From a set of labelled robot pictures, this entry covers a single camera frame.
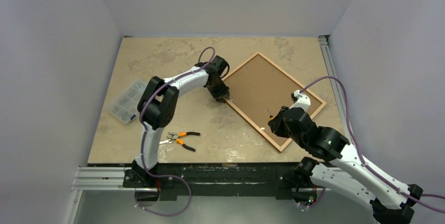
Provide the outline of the wooden picture frame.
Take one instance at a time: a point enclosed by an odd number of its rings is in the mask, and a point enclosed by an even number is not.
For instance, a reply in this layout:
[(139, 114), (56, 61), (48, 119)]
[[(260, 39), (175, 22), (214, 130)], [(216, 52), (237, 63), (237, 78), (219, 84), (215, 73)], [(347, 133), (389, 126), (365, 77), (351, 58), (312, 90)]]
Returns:
[(275, 116), (282, 106), (290, 107), (293, 104), (291, 93), (303, 89), (304, 85), (260, 52), (231, 70), (223, 82), (230, 92), (226, 103), (282, 152), (292, 140), (271, 132), (267, 125), (270, 120), (267, 109)]

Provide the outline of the yellow handled screwdriver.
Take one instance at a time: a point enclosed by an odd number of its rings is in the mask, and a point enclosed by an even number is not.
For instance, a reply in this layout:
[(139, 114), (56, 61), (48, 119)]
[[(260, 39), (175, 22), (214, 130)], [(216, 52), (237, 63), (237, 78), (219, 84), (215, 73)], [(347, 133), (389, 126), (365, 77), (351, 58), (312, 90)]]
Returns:
[(274, 118), (274, 116), (272, 115), (271, 111), (269, 109), (267, 109), (267, 112), (268, 112), (268, 115), (269, 115), (269, 119), (272, 120)]

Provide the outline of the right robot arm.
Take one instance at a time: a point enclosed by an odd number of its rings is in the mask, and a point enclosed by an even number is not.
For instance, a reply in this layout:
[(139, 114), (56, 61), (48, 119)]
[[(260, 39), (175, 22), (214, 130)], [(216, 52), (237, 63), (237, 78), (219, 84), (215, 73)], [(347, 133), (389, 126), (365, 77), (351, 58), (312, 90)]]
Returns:
[(318, 126), (302, 108), (286, 106), (269, 116), (268, 126), (273, 134), (290, 138), (310, 154), (294, 172), (298, 184), (311, 182), (343, 194), (371, 209), (378, 223), (411, 222), (422, 188), (404, 184), (360, 158), (342, 133)]

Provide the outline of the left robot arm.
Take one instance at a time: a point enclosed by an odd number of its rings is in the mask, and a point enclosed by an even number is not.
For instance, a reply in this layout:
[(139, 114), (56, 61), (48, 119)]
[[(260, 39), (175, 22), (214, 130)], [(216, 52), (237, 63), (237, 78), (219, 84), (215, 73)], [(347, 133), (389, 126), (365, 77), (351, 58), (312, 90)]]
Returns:
[(144, 187), (156, 182), (152, 168), (158, 164), (157, 154), (161, 136), (173, 119), (177, 101), (196, 88), (206, 88), (217, 102), (224, 103), (229, 97), (229, 87), (222, 78), (230, 69), (229, 63), (220, 56), (208, 62), (198, 62), (191, 69), (176, 76), (162, 79), (152, 77), (137, 105), (143, 126), (141, 149), (132, 164), (136, 180)]

